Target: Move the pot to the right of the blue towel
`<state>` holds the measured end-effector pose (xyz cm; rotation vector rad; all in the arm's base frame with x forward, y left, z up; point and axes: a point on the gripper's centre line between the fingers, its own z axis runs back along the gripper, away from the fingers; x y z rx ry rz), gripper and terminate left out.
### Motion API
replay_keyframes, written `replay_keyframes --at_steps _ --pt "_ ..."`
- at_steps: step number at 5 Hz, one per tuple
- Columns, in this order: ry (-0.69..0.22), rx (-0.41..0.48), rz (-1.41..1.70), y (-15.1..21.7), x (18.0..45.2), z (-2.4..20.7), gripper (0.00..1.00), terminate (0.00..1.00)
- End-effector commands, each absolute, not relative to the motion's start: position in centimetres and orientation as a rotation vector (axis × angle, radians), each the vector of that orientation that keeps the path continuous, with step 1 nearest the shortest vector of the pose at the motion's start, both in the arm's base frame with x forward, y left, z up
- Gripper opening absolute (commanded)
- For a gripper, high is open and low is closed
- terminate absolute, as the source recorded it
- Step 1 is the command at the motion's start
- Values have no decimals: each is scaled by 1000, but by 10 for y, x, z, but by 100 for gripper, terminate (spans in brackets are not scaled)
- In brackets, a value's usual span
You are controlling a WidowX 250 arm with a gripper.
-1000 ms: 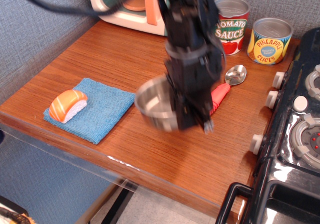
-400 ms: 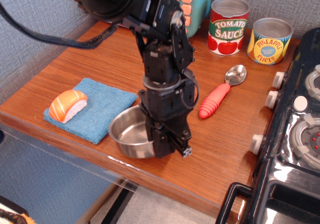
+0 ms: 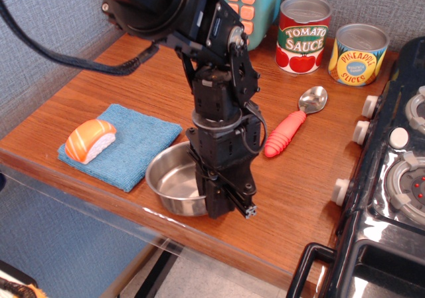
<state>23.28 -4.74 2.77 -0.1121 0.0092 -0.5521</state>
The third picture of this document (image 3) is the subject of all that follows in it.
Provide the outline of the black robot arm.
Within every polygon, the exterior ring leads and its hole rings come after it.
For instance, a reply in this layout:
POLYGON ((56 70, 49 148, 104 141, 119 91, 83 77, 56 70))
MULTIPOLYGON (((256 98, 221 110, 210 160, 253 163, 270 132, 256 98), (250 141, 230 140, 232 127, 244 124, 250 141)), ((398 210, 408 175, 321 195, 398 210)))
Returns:
POLYGON ((250 166, 267 130, 252 101, 260 76, 239 16, 224 0, 104 0, 103 11, 127 34, 171 48, 181 59, 195 105, 189 154, 208 215, 255 215, 250 166))

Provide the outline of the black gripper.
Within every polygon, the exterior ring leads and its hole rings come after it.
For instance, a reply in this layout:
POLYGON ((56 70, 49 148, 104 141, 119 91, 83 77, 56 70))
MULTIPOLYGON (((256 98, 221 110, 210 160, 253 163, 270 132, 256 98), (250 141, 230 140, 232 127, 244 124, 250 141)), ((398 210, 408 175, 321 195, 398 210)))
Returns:
POLYGON ((265 121, 253 114, 223 131, 199 125, 186 130, 197 189, 206 197, 210 218, 234 210, 246 219, 256 214, 253 196, 257 189, 250 166, 264 146, 262 132, 266 132, 265 121))

